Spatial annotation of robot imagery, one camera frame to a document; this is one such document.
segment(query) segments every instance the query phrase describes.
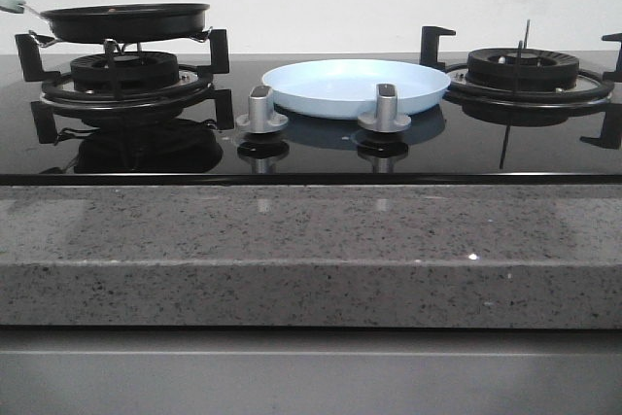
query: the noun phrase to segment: stove top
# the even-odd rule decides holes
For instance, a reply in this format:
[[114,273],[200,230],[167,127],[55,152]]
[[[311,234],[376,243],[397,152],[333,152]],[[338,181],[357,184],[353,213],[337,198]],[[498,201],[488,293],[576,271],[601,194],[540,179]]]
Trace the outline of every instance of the stove top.
[[[525,50],[526,59],[530,53]],[[615,52],[573,55],[589,73],[610,70],[616,57]],[[447,69],[460,74],[467,54],[451,56]],[[566,64],[568,57],[557,59]],[[50,55],[44,63],[62,73],[80,66],[90,77],[92,63],[102,60],[75,58]],[[0,184],[622,182],[621,85],[610,103],[562,109],[515,109],[503,99],[482,105],[450,87],[439,105],[412,116],[411,127],[398,136],[278,107],[289,118],[280,132],[253,136],[236,128],[235,119],[249,112],[249,94],[265,72],[313,58],[326,57],[232,56],[230,72],[214,75],[209,92],[188,105],[94,118],[72,112],[72,103],[62,98],[60,108],[42,103],[41,84],[23,81],[18,58],[0,56]],[[418,62],[414,55],[380,58]],[[194,67],[203,57],[179,61]]]

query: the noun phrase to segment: pan handle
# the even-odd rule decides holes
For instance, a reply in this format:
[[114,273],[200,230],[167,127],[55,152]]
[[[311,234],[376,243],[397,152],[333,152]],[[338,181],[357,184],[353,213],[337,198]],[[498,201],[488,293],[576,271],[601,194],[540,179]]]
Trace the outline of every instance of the pan handle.
[[25,0],[0,0],[0,10],[10,14],[23,14]]
[[39,17],[43,21],[46,21],[45,18],[41,17],[39,12],[29,5],[26,5],[25,0],[0,0],[0,10],[9,12],[10,14],[23,14],[23,12],[27,10],[35,17]]

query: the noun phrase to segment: control knob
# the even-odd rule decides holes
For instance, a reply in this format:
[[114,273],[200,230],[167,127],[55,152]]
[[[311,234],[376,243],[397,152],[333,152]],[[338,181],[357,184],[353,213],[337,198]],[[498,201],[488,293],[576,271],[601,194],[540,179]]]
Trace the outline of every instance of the control knob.
[[249,96],[249,113],[235,121],[242,131],[253,134],[274,133],[288,124],[288,118],[274,110],[270,86],[255,86]]
[[386,83],[376,88],[375,112],[360,114],[358,121],[365,130],[378,133],[398,133],[406,130],[411,124],[410,117],[397,112],[396,87]]

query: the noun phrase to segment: speckled countertop edge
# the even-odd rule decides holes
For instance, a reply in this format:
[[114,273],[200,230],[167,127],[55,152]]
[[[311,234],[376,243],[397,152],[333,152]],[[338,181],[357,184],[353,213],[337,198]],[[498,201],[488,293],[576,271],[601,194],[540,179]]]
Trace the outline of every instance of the speckled countertop edge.
[[622,328],[622,187],[2,187],[0,324]]

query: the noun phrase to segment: burner cap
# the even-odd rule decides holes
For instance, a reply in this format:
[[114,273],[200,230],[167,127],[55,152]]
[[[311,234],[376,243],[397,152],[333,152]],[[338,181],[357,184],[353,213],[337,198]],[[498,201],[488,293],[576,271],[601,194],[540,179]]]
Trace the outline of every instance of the burner cap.
[[[138,52],[113,57],[117,79],[124,93],[144,92],[179,81],[177,57],[167,52]],[[71,61],[76,91],[110,92],[111,69],[106,54],[87,55]]]
[[578,58],[566,53],[525,49],[517,64],[517,49],[480,49],[470,52],[466,80],[496,89],[555,91],[576,83]]

